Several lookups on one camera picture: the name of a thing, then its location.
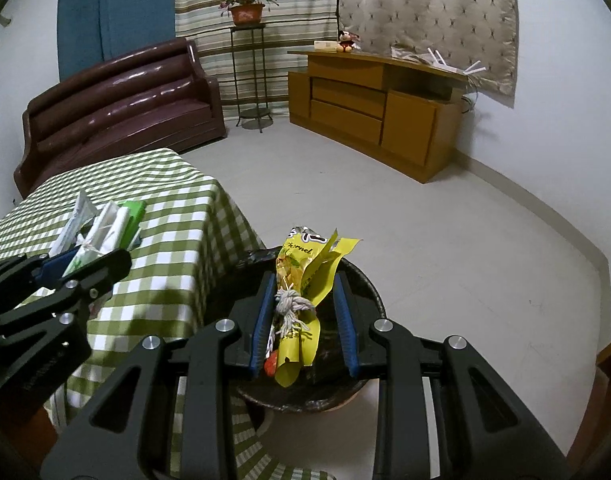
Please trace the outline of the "black trash bin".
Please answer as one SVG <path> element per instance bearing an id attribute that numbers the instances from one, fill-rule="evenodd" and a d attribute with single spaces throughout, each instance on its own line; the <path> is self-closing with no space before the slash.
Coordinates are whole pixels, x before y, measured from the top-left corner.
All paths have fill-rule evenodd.
<path id="1" fill-rule="evenodd" d="M 386 314 L 369 278 L 345 256 L 334 288 L 317 307 L 322 325 L 314 364 L 283 388 L 266 376 L 266 344 L 274 314 L 278 249 L 261 249 L 231 266 L 207 297 L 206 322 L 232 318 L 242 331 L 225 352 L 228 380 L 251 403 L 283 413 L 319 413 L 349 401 L 368 380 L 368 369 L 385 352 L 368 337 Z"/>

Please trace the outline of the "white plastic wrapper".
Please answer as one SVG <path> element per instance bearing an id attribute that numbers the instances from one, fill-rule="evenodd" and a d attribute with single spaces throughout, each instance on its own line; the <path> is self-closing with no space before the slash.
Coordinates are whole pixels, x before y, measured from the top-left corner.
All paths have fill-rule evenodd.
<path id="1" fill-rule="evenodd" d="M 80 190 L 74 202 L 74 209 L 71 211 L 71 215 L 63 229 L 59 232 L 58 237 L 54 240 L 48 255 L 55 257 L 71 250 L 77 243 L 82 226 L 86 222 L 93 220 L 97 215 L 98 209 L 88 194 L 84 190 Z"/>

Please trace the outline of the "Mickey Mouse toy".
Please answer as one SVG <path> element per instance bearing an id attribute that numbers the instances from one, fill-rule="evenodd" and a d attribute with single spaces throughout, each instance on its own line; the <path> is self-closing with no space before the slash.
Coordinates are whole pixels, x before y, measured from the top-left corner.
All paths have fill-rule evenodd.
<path id="1" fill-rule="evenodd" d="M 337 51 L 342 53 L 352 52 L 353 50 L 359 50 L 360 37 L 354 32 L 348 32 L 348 30 L 342 30 L 339 32 Z"/>

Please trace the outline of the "wooden TV cabinet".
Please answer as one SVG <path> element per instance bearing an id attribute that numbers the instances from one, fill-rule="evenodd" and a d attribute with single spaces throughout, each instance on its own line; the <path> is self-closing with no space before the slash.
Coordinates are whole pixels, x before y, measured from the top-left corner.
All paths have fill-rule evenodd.
<path id="1" fill-rule="evenodd" d="M 427 183 L 453 160 L 467 77 L 359 52 L 304 51 L 290 121 Z"/>

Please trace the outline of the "small orange bag ball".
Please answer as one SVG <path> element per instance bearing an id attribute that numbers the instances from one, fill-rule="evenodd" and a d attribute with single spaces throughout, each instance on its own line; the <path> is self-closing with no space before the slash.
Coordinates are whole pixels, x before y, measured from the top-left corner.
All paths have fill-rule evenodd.
<path id="1" fill-rule="evenodd" d="M 274 377 L 278 370 L 278 350 L 273 350 L 263 364 L 264 373 L 268 377 Z"/>

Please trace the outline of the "black metal plant stand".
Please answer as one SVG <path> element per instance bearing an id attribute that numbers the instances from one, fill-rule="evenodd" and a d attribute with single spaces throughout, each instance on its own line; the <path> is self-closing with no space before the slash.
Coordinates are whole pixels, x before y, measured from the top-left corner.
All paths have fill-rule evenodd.
<path id="1" fill-rule="evenodd" d="M 266 73 L 266 23 L 230 27 L 237 127 L 263 133 L 273 124 Z"/>

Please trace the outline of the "dark brown leather sofa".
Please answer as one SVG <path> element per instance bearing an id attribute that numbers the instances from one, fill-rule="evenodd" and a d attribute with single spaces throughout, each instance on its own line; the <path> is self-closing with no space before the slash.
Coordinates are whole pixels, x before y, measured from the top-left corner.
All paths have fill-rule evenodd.
<path id="1" fill-rule="evenodd" d="M 28 103 L 22 125 L 21 196 L 65 171 L 158 148 L 184 153 L 228 134 L 219 83 L 185 38 L 68 77 Z"/>

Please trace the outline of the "blue curtain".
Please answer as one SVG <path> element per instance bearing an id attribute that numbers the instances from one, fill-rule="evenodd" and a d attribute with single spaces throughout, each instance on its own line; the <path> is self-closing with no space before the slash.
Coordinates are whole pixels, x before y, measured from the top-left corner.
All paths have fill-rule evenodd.
<path id="1" fill-rule="evenodd" d="M 175 36 L 174 0 L 58 0 L 59 78 Z"/>

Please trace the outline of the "green checkered tablecloth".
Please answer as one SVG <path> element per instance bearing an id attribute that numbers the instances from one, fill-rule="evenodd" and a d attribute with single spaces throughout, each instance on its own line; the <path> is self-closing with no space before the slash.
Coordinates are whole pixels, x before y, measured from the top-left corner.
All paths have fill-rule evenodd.
<path id="1" fill-rule="evenodd" d="M 205 320 L 208 292 L 261 245 L 220 183 L 168 148 L 98 162 L 52 177 L 0 221 L 0 260 L 48 254 L 80 190 L 97 209 L 109 200 L 144 200 L 126 278 L 88 308 L 91 355 L 25 425 L 0 426 L 0 479 L 43 479 L 44 460 L 96 391 L 147 336 L 190 339 Z M 168 478 L 180 476 L 185 378 L 178 380 Z M 230 393 L 236 478 L 310 479 L 313 471 L 274 460 L 260 443 L 245 403 Z"/>

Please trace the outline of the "potted plant terracotta pot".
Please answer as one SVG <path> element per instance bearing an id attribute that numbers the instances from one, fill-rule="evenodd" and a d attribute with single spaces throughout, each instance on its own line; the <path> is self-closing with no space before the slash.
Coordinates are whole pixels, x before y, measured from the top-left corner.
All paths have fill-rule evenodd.
<path id="1" fill-rule="evenodd" d="M 237 27 L 259 25 L 266 6 L 279 6 L 278 0 L 222 0 L 219 9 L 232 16 Z"/>

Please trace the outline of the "beige patterned curtain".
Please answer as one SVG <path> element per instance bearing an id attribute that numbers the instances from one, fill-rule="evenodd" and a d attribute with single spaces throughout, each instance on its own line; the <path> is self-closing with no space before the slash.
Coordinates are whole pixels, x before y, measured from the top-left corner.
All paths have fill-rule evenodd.
<path id="1" fill-rule="evenodd" d="M 339 0 L 338 15 L 365 52 L 427 61 L 439 52 L 447 65 L 473 72 L 478 88 L 515 94 L 517 0 Z"/>

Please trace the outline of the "beige tissue box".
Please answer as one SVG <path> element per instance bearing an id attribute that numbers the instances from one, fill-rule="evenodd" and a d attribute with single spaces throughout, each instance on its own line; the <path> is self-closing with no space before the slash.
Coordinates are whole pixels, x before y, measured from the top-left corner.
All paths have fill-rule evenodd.
<path id="1" fill-rule="evenodd" d="M 338 52 L 339 44 L 337 41 L 331 40 L 315 40 L 313 42 L 313 49 L 316 52 Z"/>

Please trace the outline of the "striped green curtain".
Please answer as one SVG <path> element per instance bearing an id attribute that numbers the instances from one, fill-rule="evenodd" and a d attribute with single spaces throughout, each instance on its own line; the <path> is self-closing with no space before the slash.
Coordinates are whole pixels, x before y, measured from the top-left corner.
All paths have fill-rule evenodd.
<path id="1" fill-rule="evenodd" d="M 202 67 L 217 78 L 224 116 L 237 116 L 230 53 L 232 16 L 219 9 L 222 0 L 176 0 L 176 35 L 194 41 Z M 266 6 L 266 73 L 272 113 L 285 115 L 290 72 L 304 70 L 307 60 L 296 50 L 315 40 L 333 40 L 337 32 L 337 0 L 278 0 Z"/>

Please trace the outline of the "yellow snack bag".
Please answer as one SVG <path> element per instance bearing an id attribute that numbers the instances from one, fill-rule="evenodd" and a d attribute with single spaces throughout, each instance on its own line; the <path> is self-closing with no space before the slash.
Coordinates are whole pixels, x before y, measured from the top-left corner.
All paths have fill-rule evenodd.
<path id="1" fill-rule="evenodd" d="M 317 307 L 334 288 L 342 258 L 360 243 L 333 233 L 319 235 L 307 226 L 289 232 L 275 259 L 276 292 L 266 358 L 278 350 L 275 382 L 292 386 L 304 367 L 314 364 L 322 325 Z"/>

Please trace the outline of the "green white packet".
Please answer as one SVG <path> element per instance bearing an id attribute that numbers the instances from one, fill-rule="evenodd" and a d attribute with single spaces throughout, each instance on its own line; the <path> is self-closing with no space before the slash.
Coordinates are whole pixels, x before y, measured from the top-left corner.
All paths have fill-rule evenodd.
<path id="1" fill-rule="evenodd" d="M 121 203 L 109 200 L 98 209 L 98 215 L 93 220 L 82 226 L 77 243 L 72 248 L 76 254 L 63 276 L 116 249 L 132 247 L 138 239 L 145 210 L 144 200 L 125 200 Z"/>

